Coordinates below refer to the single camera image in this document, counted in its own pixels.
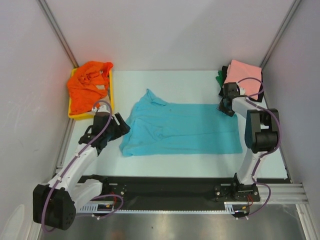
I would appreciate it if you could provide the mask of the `light blue t shirt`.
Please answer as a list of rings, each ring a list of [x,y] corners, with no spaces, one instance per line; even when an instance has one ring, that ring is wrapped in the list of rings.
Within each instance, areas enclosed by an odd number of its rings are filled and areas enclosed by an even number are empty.
[[[243,152],[237,116],[216,104],[170,103],[147,89],[126,123],[130,131],[119,146],[124,157]]]

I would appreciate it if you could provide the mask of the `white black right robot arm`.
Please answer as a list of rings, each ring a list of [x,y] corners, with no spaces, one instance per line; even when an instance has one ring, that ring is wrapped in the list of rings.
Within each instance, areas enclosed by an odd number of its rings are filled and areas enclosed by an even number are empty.
[[[223,97],[218,110],[232,117],[236,113],[245,118],[244,141],[247,151],[238,172],[234,174],[232,183],[227,189],[226,199],[246,201],[253,197],[259,201],[257,188],[258,170],[269,154],[274,153],[281,143],[281,131],[278,110],[264,108],[241,94],[236,82],[223,85]]]

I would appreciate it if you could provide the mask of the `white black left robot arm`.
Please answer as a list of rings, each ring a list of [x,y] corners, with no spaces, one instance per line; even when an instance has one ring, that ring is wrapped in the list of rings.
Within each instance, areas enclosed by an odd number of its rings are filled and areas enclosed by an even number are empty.
[[[124,204],[122,196],[109,187],[106,177],[91,175],[79,184],[84,171],[93,163],[110,141],[127,133],[130,127],[120,113],[97,112],[84,135],[79,139],[75,154],[48,183],[38,184],[32,193],[33,221],[44,231],[67,230],[76,214],[92,200],[108,199]]]

